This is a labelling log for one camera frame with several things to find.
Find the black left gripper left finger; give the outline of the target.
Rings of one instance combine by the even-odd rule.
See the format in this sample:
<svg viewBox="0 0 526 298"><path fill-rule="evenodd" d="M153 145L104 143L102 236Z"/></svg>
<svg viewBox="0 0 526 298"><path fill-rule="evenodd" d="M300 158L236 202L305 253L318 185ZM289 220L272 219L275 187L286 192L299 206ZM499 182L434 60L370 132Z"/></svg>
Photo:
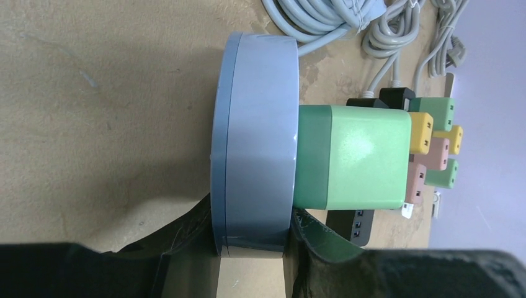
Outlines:
<svg viewBox="0 0 526 298"><path fill-rule="evenodd" d="M215 297L210 198L117 252L77 243L1 246L2 297Z"/></svg>

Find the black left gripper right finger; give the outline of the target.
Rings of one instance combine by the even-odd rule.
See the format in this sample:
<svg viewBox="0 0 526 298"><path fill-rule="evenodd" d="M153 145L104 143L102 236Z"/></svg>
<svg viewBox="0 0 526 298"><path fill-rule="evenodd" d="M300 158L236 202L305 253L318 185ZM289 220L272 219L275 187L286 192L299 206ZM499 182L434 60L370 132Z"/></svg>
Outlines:
<svg viewBox="0 0 526 298"><path fill-rule="evenodd" d="M288 297L524 297L525 266L491 250L371 250L294 209Z"/></svg>

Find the long black power strip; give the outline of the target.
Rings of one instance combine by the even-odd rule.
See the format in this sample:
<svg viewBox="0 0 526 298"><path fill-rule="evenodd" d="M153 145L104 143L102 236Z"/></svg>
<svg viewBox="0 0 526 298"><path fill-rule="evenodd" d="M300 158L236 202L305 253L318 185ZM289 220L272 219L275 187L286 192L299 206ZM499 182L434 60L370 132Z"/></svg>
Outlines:
<svg viewBox="0 0 526 298"><path fill-rule="evenodd" d="M415 92L407 87L382 88L378 99L389 109L409 110ZM357 246L365 246L370 239L373 223L373 210L330 210L326 217L326 226L341 237Z"/></svg>

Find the white power strip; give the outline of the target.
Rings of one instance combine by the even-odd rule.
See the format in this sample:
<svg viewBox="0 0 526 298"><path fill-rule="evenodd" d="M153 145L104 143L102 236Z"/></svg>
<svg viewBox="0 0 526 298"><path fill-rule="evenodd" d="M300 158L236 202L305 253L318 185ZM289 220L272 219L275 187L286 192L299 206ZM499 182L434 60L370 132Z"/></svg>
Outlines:
<svg viewBox="0 0 526 298"><path fill-rule="evenodd" d="M413 215L415 207L424 207L424 203L419 204L419 205L404 203L402 207L400 208L401 215L406 219L410 219ZM431 207L431 217L433 219L437 219L440 214L440 202L439 201L433 202L431 203L430 207Z"/></svg>

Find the green USB charger plug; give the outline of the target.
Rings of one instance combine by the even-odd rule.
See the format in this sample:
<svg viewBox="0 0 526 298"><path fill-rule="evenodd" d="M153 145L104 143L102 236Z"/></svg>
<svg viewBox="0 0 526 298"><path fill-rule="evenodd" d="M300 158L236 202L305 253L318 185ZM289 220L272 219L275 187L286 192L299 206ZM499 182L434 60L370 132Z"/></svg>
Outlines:
<svg viewBox="0 0 526 298"><path fill-rule="evenodd" d="M400 208L410 138L411 118L404 110L300 106L294 207Z"/></svg>

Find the pink charger plug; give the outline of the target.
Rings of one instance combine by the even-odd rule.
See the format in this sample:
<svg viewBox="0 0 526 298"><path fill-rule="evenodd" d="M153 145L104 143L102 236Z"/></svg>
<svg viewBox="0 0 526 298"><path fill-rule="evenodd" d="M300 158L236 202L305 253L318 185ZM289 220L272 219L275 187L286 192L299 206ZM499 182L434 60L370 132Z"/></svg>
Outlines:
<svg viewBox="0 0 526 298"><path fill-rule="evenodd" d="M413 155L412 162L424 165L427 169L442 171L448 163L450 141L447 138L432 137L429 152Z"/></svg>
<svg viewBox="0 0 526 298"><path fill-rule="evenodd" d="M418 205L422 202L426 171L427 168L424 165L409 162L405 203Z"/></svg>

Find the round light blue power socket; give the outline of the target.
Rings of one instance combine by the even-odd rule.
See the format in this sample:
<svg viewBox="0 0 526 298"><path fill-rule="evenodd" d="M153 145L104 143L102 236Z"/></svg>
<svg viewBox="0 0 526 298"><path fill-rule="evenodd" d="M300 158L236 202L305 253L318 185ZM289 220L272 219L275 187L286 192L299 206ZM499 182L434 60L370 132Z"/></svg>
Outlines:
<svg viewBox="0 0 526 298"><path fill-rule="evenodd" d="M210 201L221 257L280 258L288 239L298 148L295 39L234 32L218 80Z"/></svg>

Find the small black power strip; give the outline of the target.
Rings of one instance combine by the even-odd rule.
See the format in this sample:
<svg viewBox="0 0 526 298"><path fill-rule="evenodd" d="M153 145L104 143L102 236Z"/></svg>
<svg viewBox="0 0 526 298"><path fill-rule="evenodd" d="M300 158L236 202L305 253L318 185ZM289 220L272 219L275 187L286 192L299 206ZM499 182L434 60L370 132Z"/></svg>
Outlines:
<svg viewBox="0 0 526 298"><path fill-rule="evenodd" d="M346 106L389 109L389 106L378 98L350 98Z"/></svg>

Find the yellow USB charger plug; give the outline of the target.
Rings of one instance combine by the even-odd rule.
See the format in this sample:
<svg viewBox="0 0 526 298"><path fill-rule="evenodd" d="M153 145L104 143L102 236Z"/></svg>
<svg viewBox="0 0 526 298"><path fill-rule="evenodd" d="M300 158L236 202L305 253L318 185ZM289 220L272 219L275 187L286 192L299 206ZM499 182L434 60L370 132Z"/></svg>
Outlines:
<svg viewBox="0 0 526 298"><path fill-rule="evenodd" d="M410 154L426 155L430 149L433 117L426 112L409 112L411 117Z"/></svg>

